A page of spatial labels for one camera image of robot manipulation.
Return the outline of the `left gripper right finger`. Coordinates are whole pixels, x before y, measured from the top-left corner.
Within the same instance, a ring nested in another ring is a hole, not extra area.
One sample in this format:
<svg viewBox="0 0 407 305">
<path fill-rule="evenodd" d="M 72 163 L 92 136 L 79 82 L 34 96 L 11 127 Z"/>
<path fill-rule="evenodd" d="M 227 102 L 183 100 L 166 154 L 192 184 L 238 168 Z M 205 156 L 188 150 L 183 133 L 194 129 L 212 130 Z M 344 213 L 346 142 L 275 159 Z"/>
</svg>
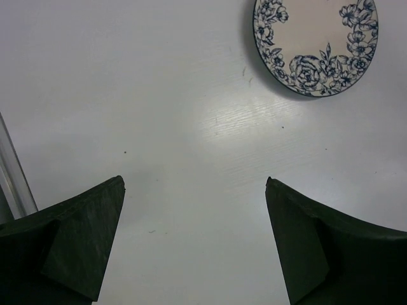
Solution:
<svg viewBox="0 0 407 305">
<path fill-rule="evenodd" d="M 406 304 L 406 233 L 268 178 L 266 204 L 291 304 Z"/>
</svg>

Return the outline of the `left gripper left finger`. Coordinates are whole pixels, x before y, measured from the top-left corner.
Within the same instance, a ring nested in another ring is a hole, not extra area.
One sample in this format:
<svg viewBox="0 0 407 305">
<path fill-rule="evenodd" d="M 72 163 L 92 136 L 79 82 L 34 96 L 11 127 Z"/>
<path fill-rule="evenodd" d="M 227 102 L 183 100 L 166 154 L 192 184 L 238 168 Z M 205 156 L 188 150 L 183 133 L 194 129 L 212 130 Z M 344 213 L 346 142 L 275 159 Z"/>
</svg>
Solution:
<svg viewBox="0 0 407 305">
<path fill-rule="evenodd" d="M 1 304 L 93 304 L 118 227 L 122 176 L 1 225 Z"/>
</svg>

